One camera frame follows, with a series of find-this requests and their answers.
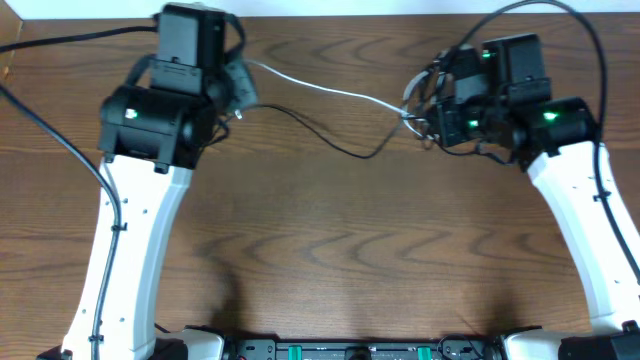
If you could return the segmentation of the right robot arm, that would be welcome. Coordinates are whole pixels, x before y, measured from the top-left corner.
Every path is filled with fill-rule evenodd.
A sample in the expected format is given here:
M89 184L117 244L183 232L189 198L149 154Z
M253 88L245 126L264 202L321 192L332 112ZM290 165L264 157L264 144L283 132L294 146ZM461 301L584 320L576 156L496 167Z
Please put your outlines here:
M639 355L639 232L584 100L556 99L535 34L463 44L436 58L453 91L430 97L427 133L442 148L506 149L552 211L578 271L591 330L528 327L499 336L485 359L635 359Z

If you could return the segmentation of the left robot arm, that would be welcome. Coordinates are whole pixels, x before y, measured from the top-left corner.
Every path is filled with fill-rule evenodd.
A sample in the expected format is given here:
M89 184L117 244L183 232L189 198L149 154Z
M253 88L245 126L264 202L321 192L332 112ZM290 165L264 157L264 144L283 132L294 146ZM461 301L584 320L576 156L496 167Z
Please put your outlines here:
M169 3L158 47L140 58L101 108L104 186L81 299L48 359L220 359L224 338L206 326L159 332L156 300L167 244L193 172L216 128L257 100L239 19Z

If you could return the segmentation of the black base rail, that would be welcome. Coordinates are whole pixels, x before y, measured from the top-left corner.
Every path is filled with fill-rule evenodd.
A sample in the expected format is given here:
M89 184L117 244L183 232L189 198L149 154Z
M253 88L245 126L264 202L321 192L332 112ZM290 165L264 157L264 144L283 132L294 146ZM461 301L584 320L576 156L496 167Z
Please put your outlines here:
M194 359L221 360L501 360L495 343L462 335L422 342L313 342L272 339L227 339L220 355Z

